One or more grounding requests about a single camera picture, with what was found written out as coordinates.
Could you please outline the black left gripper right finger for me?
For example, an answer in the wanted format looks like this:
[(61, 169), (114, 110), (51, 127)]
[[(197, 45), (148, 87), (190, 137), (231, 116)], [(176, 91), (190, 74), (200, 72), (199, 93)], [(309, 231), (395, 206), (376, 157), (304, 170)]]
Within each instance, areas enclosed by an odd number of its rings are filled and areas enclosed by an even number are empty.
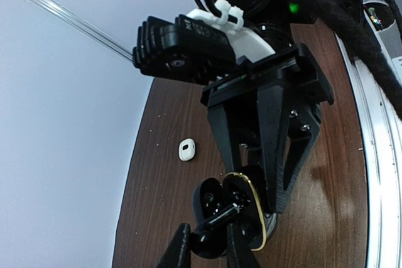
[(227, 226), (226, 259), (228, 268), (260, 268), (256, 257), (248, 246), (239, 225)]

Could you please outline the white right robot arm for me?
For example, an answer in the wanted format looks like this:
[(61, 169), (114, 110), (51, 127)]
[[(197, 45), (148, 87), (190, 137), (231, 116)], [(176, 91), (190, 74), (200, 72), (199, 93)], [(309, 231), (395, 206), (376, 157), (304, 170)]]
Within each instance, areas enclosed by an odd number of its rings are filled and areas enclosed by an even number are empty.
[[(218, 0), (195, 0), (203, 12), (222, 13)], [(238, 171), (235, 144), (249, 146), (249, 164), (263, 177), (261, 202), (282, 213), (320, 132), (322, 102), (332, 86), (310, 50), (295, 43), (291, 25), (321, 19), (335, 33), (366, 30), (362, 0), (226, 0), (241, 8), (243, 38), (236, 47), (245, 71), (239, 83), (209, 90), (208, 118), (225, 165)]]

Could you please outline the white earbud charging case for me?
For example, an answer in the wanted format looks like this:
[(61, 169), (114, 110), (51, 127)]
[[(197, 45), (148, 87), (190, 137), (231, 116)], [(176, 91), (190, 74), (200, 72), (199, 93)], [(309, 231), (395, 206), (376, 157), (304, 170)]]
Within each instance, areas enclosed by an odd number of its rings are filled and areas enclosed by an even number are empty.
[(178, 147), (178, 157), (181, 161), (191, 161), (196, 154), (196, 143), (192, 138), (184, 139)]

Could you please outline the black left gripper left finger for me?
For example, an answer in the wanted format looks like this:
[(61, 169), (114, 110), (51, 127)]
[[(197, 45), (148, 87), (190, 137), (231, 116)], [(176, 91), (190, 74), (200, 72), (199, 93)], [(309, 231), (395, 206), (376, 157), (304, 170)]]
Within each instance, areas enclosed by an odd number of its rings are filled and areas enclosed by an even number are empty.
[(190, 224), (180, 224), (156, 268), (190, 268), (190, 234)]

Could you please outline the black round cap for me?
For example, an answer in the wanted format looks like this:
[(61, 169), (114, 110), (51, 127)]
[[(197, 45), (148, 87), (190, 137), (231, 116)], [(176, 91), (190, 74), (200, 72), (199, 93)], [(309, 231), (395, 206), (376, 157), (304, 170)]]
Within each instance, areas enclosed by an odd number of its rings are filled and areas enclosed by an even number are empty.
[(256, 165), (230, 172), (222, 181), (208, 178), (199, 184), (192, 197), (197, 222), (190, 235), (192, 252), (204, 259), (224, 256), (230, 223), (240, 227), (252, 251), (262, 250), (276, 225), (265, 192), (263, 169)]

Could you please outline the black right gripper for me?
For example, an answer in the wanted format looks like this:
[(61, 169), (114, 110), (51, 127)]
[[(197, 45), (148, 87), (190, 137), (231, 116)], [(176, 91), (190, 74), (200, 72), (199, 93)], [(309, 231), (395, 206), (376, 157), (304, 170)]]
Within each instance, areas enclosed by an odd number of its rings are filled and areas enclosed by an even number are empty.
[(270, 213), (285, 211), (320, 133), (320, 105), (334, 101), (329, 80), (304, 43), (247, 63), (201, 96), (226, 173), (242, 166), (240, 144), (262, 149)]

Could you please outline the black wireless earbud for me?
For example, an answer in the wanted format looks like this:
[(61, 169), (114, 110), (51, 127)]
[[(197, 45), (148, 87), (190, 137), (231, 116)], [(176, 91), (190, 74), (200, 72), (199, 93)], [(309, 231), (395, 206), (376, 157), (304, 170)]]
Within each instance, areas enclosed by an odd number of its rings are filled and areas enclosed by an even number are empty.
[(227, 248), (227, 226), (240, 211), (240, 205), (231, 203), (198, 225), (190, 234), (192, 252), (203, 259), (223, 256)]

